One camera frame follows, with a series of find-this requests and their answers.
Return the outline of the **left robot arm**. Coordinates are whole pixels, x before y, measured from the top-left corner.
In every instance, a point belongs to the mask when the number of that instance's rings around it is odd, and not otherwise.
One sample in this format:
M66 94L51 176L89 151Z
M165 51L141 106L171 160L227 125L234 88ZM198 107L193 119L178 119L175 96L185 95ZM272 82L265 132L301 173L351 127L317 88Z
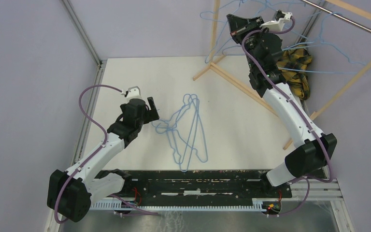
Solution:
M143 125L159 119L153 97L132 98L120 106L122 113L107 129L106 137L92 153L65 171L55 170L49 179L47 206L58 216L78 222L90 207L105 197L131 194L133 184L122 174L108 172L98 177L105 165L135 140Z

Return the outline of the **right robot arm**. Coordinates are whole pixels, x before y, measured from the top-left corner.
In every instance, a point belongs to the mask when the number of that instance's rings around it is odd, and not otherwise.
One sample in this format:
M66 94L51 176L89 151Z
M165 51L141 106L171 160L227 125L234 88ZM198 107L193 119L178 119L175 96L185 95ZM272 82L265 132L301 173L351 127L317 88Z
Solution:
M311 176L315 170L331 168L331 157L337 145L334 134L324 133L316 126L293 96L278 68L282 56L282 39L286 22L294 22L292 13L277 11L274 19L244 18L227 15L232 40L247 57L249 82L261 99L268 103L287 128L295 149L277 167L265 173L260 192L272 197L282 184Z

